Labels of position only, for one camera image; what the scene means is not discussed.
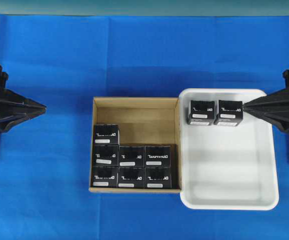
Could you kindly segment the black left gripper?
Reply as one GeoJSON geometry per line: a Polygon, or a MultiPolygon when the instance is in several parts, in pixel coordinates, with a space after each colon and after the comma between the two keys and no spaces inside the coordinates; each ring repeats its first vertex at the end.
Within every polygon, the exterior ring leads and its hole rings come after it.
{"type": "Polygon", "coordinates": [[[2,86],[0,86],[0,107],[3,109],[29,108],[29,110],[18,113],[12,116],[11,119],[4,120],[0,123],[0,133],[6,133],[16,125],[43,115],[47,110],[45,105],[3,88],[2,86]]]}

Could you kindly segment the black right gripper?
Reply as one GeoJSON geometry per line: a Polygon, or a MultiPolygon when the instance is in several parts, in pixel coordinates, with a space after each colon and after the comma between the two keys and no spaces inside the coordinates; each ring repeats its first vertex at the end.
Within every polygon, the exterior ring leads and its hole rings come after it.
{"type": "Polygon", "coordinates": [[[288,118],[258,108],[259,106],[275,106],[281,103],[286,103],[287,101],[289,101],[289,88],[284,88],[269,95],[261,96],[251,101],[245,102],[243,104],[243,111],[254,116],[255,118],[264,120],[265,122],[276,126],[281,132],[289,134],[288,118]]]}

